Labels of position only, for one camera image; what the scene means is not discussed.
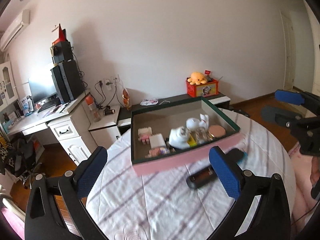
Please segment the person's hand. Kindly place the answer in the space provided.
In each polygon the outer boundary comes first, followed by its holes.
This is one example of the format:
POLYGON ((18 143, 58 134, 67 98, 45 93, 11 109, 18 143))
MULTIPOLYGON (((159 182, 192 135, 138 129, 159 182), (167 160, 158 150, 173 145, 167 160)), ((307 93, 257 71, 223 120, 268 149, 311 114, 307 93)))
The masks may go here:
POLYGON ((317 156, 313 156, 311 160, 311 174, 310 174, 310 181, 312 186, 315 186, 317 181, 320 178, 319 172, 319 161, 317 156))

